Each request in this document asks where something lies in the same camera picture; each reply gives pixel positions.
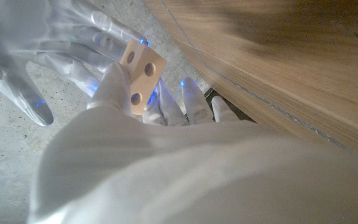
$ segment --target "wooden block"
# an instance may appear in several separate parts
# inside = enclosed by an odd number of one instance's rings
[[[120,63],[127,68],[131,81],[132,113],[141,115],[166,61],[145,44],[131,40]]]

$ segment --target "blue light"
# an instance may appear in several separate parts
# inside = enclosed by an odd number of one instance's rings
[[[155,92],[153,91],[152,95],[150,96],[150,99],[147,102],[147,105],[151,104],[153,97],[154,97]]]
[[[94,91],[98,90],[99,86],[96,83],[91,83],[90,88],[92,88]]]
[[[150,42],[146,38],[143,38],[142,40],[140,40],[140,43],[143,44],[144,40],[147,41],[147,43],[145,43],[147,45],[147,47],[150,47]]]

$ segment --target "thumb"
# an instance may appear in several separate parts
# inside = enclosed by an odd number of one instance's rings
[[[25,70],[25,62],[10,58],[6,65],[0,68],[0,92],[37,124],[51,125],[53,114]]]
[[[126,115],[131,115],[131,90],[129,75],[120,63],[113,62],[105,71],[102,82],[86,109],[97,106],[113,106]]]

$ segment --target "wooden board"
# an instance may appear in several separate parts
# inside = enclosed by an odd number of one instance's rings
[[[144,2],[251,118],[358,151],[358,1]]]

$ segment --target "gray surface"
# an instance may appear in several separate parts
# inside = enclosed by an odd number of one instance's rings
[[[141,0],[91,2],[150,40],[150,46],[167,60],[162,77],[182,108],[183,77],[196,78],[203,91],[209,88]],[[88,100],[74,83],[53,70],[32,63],[27,70],[53,111],[55,122],[49,127],[36,125],[0,94],[0,223],[25,222],[30,183],[43,149],[60,128],[85,109]]]

